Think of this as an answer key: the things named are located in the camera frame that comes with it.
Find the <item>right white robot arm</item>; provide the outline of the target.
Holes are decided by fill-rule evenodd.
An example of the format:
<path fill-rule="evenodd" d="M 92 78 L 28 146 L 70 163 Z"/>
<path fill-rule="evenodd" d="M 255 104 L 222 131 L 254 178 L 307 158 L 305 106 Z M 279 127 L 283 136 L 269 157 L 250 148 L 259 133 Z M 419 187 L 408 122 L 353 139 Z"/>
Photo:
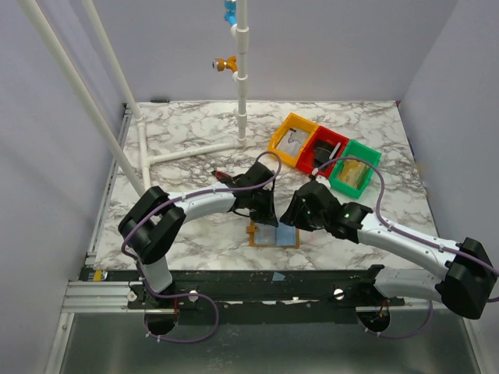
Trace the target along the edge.
<path fill-rule="evenodd" d="M 465 238 L 453 242 L 406 228 L 359 203 L 340 203 L 324 185 L 307 182 L 295 191 L 280 221 L 304 231 L 325 230 L 333 237 L 386 250 L 418 267 L 384 267 L 373 286 L 386 298 L 440 302 L 453 313 L 479 319 L 497 282 L 483 245 Z"/>

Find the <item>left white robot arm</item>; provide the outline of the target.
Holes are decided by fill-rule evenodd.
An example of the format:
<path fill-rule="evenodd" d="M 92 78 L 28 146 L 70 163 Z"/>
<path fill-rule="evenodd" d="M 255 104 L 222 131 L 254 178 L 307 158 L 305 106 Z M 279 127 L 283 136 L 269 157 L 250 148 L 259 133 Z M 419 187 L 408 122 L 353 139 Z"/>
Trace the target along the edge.
<path fill-rule="evenodd" d="M 215 213 L 249 211 L 256 223 L 276 227 L 274 210 L 275 173 L 255 162 L 246 173 L 219 175 L 203 189 L 187 193 L 166 193 L 159 186 L 149 188 L 118 225 L 124 251 L 137 263 L 150 289 L 160 294 L 173 278 L 166 254 L 184 224 Z"/>

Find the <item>mustard yellow card holder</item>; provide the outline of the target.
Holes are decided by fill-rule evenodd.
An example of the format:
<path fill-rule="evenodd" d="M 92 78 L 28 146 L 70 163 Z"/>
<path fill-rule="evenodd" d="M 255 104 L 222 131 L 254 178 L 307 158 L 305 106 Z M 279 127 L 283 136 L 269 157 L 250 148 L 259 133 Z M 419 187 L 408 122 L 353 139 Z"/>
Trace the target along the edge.
<path fill-rule="evenodd" d="M 299 230 L 279 223 L 277 227 L 251 222 L 246 227 L 249 245 L 252 247 L 294 248 L 300 247 Z"/>

